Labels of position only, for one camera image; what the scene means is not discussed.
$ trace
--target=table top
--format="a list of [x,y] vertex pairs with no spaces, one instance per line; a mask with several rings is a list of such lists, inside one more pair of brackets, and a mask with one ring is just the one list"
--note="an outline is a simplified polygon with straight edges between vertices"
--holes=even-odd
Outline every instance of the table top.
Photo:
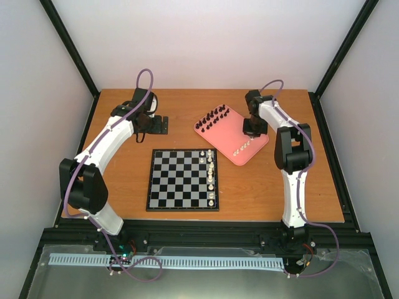
[[[102,90],[87,134],[85,148],[105,126],[110,112],[131,100],[134,90]],[[207,221],[280,221],[284,211],[282,174],[274,163],[276,134],[269,130],[269,143],[244,166],[236,166],[218,153],[220,211],[146,211],[151,154],[156,148],[209,148],[193,125],[210,109],[227,104],[248,117],[244,96],[247,90],[154,90],[157,115],[169,117],[167,135],[146,135],[143,143],[129,138],[109,162],[104,180],[108,202],[124,219],[173,219]],[[266,90],[264,95],[275,90]],[[283,90],[280,106],[295,120],[308,123],[317,161],[309,171],[305,208],[310,221],[343,222],[332,175],[306,90]]]

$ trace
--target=white wall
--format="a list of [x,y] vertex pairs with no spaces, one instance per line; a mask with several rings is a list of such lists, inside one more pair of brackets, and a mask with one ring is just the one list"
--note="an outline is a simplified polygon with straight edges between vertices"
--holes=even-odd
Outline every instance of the white wall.
[[54,0],[99,88],[315,90],[364,0]]
[[0,297],[17,298],[92,97],[39,1],[1,1],[0,40]]
[[399,2],[380,1],[322,97],[363,231],[399,298]]

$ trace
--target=robotic arm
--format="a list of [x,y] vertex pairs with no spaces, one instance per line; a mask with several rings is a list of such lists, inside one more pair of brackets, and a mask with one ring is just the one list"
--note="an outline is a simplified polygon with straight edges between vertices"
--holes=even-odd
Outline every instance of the robotic arm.
[[[146,133],[167,134],[168,119],[164,117],[162,120],[161,116],[154,115],[158,108],[158,99],[152,92],[142,106],[125,120],[120,121],[143,100],[146,92],[145,89],[136,88],[131,101],[124,102],[113,109],[105,128],[87,149],[73,160],[62,160],[59,166],[61,198],[65,199],[73,172],[78,164],[88,157],[73,182],[69,204],[84,214],[88,214],[101,229],[110,235],[119,234],[123,220],[107,202],[108,190],[102,175],[108,162],[133,134],[136,134],[137,143],[144,140]],[[143,133],[141,141],[138,140],[139,133]]]
[[[267,134],[267,125],[270,125],[273,131],[276,132],[274,161],[276,166],[281,169],[284,181],[284,214],[282,221],[287,228],[296,229],[305,226],[305,221],[300,216],[297,205],[298,174],[312,162],[312,151],[307,140],[290,122],[298,125],[309,137],[310,126],[306,123],[300,124],[292,120],[280,108],[277,101],[272,102],[272,98],[271,95],[262,97],[258,90],[251,90],[246,94],[245,99],[251,118],[244,120],[243,132],[246,135],[258,137],[261,134]],[[299,179],[300,206],[304,216],[306,215],[306,175],[307,173],[304,172]]]

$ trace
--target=white arm segment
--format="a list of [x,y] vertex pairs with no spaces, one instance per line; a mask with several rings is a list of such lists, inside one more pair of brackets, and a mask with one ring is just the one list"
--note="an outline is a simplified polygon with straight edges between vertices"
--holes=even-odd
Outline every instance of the white arm segment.
[[[113,116],[108,119],[107,125],[100,132],[100,134],[94,139],[94,141],[89,145],[87,149],[78,154],[75,159],[77,162],[81,162],[85,156],[89,158],[85,161],[86,165],[94,164],[99,168],[101,175],[103,175],[108,162],[111,160],[112,156],[117,152],[119,147],[126,141],[127,138],[133,135],[133,125],[131,121],[123,120],[115,128],[111,130],[111,125],[119,120],[120,116]],[[93,150],[92,154],[89,154],[89,149],[93,146],[95,141],[101,136],[105,130],[111,130],[105,137],[100,141],[100,143]],[[88,214],[97,225],[106,231],[110,235],[117,235],[123,226],[123,219],[115,213],[108,202],[105,206],[98,211],[96,214],[91,214],[89,211],[84,209],[79,209],[81,212]]]
[[[291,119],[288,114],[279,106],[277,101],[274,101],[274,106],[278,107],[278,109],[288,118],[289,121],[298,124],[297,121]],[[272,101],[266,101],[259,105],[259,116],[264,119],[267,124],[273,129],[273,131],[277,131],[278,128],[282,126],[291,127],[288,121],[283,119],[280,114],[276,111],[275,107],[272,105]],[[286,171],[282,170],[282,177],[284,181],[284,213],[282,217],[282,221],[288,227],[302,227],[305,222],[301,218],[298,212],[297,205],[297,177],[299,171],[294,171],[292,174],[288,174]],[[300,207],[303,215],[305,216],[305,180],[306,180],[307,172],[304,172],[300,177]]]

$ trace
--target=black metal frame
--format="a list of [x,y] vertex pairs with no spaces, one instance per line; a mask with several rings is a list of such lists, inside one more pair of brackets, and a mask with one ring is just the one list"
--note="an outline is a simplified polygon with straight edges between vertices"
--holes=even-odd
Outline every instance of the black metal frame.
[[[94,102],[87,120],[82,139],[79,144],[78,153],[83,150],[83,145],[90,128],[100,93],[97,91],[89,72],[77,52],[72,39],[63,25],[51,0],[40,0],[55,29],[64,42],[72,60],[75,62],[80,74],[94,97]],[[344,223],[333,223],[331,227],[336,232],[340,247],[344,249],[367,249],[370,252],[372,262],[377,273],[380,286],[385,298],[392,298],[387,281],[385,279],[380,260],[378,258],[372,237],[369,233],[360,232],[355,211],[350,200],[342,170],[337,159],[330,132],[324,118],[320,98],[327,88],[332,77],[339,68],[349,48],[355,41],[363,25],[371,15],[378,0],[366,0],[360,10],[355,22],[350,28],[345,40],[335,55],[330,67],[327,69],[317,90],[309,92],[310,102],[317,121],[322,142],[325,148],[330,170],[334,180],[335,188],[339,197]],[[95,227],[83,219],[63,219],[60,217],[62,207],[60,206],[55,225],[44,229],[39,242],[31,269],[27,275],[20,298],[26,298],[32,283],[37,263],[42,248],[46,244],[94,244],[99,240],[99,233]],[[299,253],[292,254],[268,245],[268,240],[278,232],[280,224],[277,222],[192,222],[192,221],[125,221],[126,227],[136,240],[139,251],[145,251],[164,246],[185,247],[239,247],[251,249],[263,254],[276,254],[278,257],[298,257]],[[335,240],[325,229],[318,227],[309,228],[310,239],[318,248],[334,248]]]

